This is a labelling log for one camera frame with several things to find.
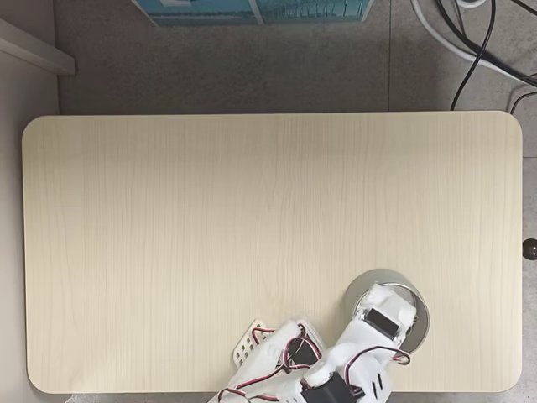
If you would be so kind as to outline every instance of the wooden table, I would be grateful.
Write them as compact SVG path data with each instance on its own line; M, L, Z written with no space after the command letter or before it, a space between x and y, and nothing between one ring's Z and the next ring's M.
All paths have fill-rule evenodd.
M522 136L501 112L41 118L23 137L29 377L218 390L255 318L334 343L406 275L430 332L397 390L499 391L522 342Z

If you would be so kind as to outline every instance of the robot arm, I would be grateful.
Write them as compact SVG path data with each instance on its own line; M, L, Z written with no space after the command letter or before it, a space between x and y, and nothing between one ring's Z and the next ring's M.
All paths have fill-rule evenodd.
M385 403L392 392L386 369L409 363L399 348L415 316L395 290L374 285L331 348L307 321L289 320L250 352L211 403Z

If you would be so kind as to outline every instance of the white cable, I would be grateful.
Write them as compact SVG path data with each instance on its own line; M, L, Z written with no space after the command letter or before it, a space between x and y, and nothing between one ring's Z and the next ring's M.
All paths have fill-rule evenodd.
M459 6L463 8L477 8L484 4L487 0L471 0L465 2L465 0L456 0L457 3L459 3Z
M419 0L410 0L412 2L412 7L414 9L414 12L416 13L416 16L418 17L418 20L421 22L423 27L429 32L430 36L435 38L442 46L446 47L449 51L453 52L457 56L461 57L464 60L468 60L473 62L476 59L475 55L472 55L471 53L467 53L466 51L462 50L461 48L458 48L453 43L451 43L449 40L444 38L442 35L440 35L435 29L429 24L427 19L425 18L425 15L421 11L420 2ZM488 69L494 70L500 74L503 74L504 76L507 76L509 78L512 78L513 80L516 80L518 82L523 82L519 80L518 78L511 76L508 72L503 71L496 65L490 63L486 60L479 60L479 65L482 65L483 67L487 67Z

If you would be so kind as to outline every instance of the black cable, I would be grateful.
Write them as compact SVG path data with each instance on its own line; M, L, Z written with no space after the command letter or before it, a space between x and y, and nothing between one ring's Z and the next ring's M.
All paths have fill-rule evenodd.
M441 0L435 0L435 2L436 2L436 6L438 8L438 11L441 14L441 17L444 19L444 21L446 22L446 24L450 28L451 32L453 32L453 34L455 34L455 36L463 44L465 44L468 47L468 49L473 51L475 54L478 54L480 52L480 50L481 50L481 46L478 45L478 44L475 44L474 42L472 42L468 37L466 37L466 35L462 34L462 32L455 26L455 24L451 20L450 16L448 15L446 9L444 8L444 5L443 5ZM498 57L494 56L493 54L491 54L487 50L485 50L483 52L482 59L494 64L496 67L498 67L499 69L502 69L506 73L509 73L514 78L516 78L516 79L518 79L518 80L520 80L522 82L525 82L526 84L529 84L531 86L537 87L537 81L535 79L533 79L532 77L527 76L525 74L522 74L519 71L515 70L513 67L511 67L510 65L502 62Z
M457 0L451 0L453 3L453 8L455 9L456 19L459 21L459 26L461 27L461 32L464 36L467 36L467 32L464 29L464 21L462 20L461 6Z
M511 1L515 3L517 6L526 10L528 13L532 13L534 16L537 17L537 10L535 10L534 8L531 8L528 4L522 3L520 0L511 0Z
M485 48L487 48L488 41L490 40L490 35L493 34L493 28L494 28L494 21L496 20L496 0L490 0L490 22L488 23L488 29L487 34L485 35L485 39L483 40L483 44L481 45L481 50L476 56L476 59L473 61L472 65L470 66L470 69L468 70L466 76L462 80L461 85L456 90L456 94L453 97L453 102L451 103L451 110L455 110L455 106L457 101L459 100L459 97L461 96L462 90L470 80L470 77L472 76L472 73L476 70L477 65L479 64L479 60L483 57L483 53L485 53Z
M533 91L533 92L528 92L527 94L524 94L524 95L521 95L520 97L517 98L517 100L514 102L513 104L513 107L511 107L511 114L514 113L514 110L517 108L517 106L519 105L519 102L522 101L524 98L527 98L527 97L532 97L533 95L537 95L537 91Z

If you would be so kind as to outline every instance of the gray floor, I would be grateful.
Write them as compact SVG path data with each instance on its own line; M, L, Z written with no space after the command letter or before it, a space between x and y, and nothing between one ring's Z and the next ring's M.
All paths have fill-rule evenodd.
M537 71L537 18L498 1L490 48ZM525 0L537 6L537 0ZM448 34L432 0L427 18ZM64 114L444 110L469 67L420 26L409 0L375 0L364 24L156 29L129 0L55 0L56 43L78 72L60 79ZM465 11L480 42L488 8ZM506 109L528 88L480 68L460 109ZM537 238L537 97L524 131L524 237ZM524 369L501 394L394 394L390 403L537 401L537 264L524 262ZM207 394L75 395L78 403L202 403Z

